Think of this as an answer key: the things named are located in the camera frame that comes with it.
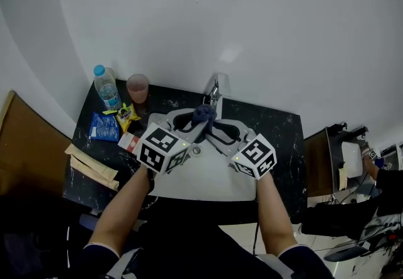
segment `white wall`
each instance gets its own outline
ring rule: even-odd
[[[74,49],[60,0],[0,0],[0,6],[32,73],[77,121],[89,81]]]
[[[9,90],[17,94],[40,116],[72,138],[76,124],[51,97],[25,62],[0,11],[0,108]]]
[[[61,0],[84,70],[298,113],[304,135],[347,121],[370,139],[401,121],[403,0]]]

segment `water bottle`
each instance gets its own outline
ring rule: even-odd
[[[118,89],[116,88],[115,78],[106,71],[103,65],[97,65],[94,68],[94,84],[99,94],[99,97],[103,100],[107,110],[118,110],[122,107],[122,101],[120,100]]]

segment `marble countertop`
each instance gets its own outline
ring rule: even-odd
[[[131,103],[125,81],[116,80],[119,94],[126,104]],[[196,108],[202,104],[203,94],[182,91],[160,86],[149,86],[149,97],[142,105],[135,105],[137,114],[142,117],[132,122],[129,132],[140,137],[147,127],[151,113],[167,114],[172,110]],[[91,86],[84,102],[72,143],[103,164],[119,170],[115,177],[120,188],[139,167],[135,156],[117,146],[116,142],[91,140],[88,138],[93,112],[104,110],[98,94]],[[288,213],[296,215],[307,207],[307,182],[304,156],[304,137],[300,117],[284,111],[265,108],[234,100],[223,100],[222,118],[240,120],[248,127],[261,133],[275,147],[277,165],[271,171],[280,196]],[[66,167],[64,198],[82,205],[103,210],[116,192],[89,179],[85,175]],[[206,215],[216,224],[241,224],[256,222],[258,206],[256,200],[250,202],[204,202],[173,198],[156,199],[148,196],[139,218],[147,219],[154,213],[169,210]]]

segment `pink cup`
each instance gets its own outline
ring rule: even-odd
[[[134,74],[128,78],[126,88],[134,103],[143,103],[149,92],[149,80],[143,74]]]

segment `floor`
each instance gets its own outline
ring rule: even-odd
[[[336,199],[341,201],[349,194],[349,190],[341,191],[336,194]],[[358,202],[366,199],[366,197],[363,195],[350,195],[344,202],[349,203],[349,201],[353,198],[357,199]],[[312,207],[319,202],[326,202],[329,200],[331,200],[331,196],[309,198],[308,206]],[[250,253],[252,252],[256,223],[223,225],[220,227],[224,232],[237,241],[245,250],[249,251]],[[347,242],[349,240],[347,237],[338,237],[333,239],[325,236],[307,236],[305,234],[300,234],[298,228],[299,225],[293,225],[294,236],[298,243],[309,246],[321,258],[323,258],[328,250],[333,248],[335,245]],[[260,231],[258,232],[258,240],[256,241],[256,253],[266,253]],[[377,279],[380,278],[380,271],[382,267],[388,263],[389,259],[389,255],[385,255],[383,251],[379,251],[363,258],[355,258],[338,263],[324,261],[324,263],[330,269],[335,279]]]

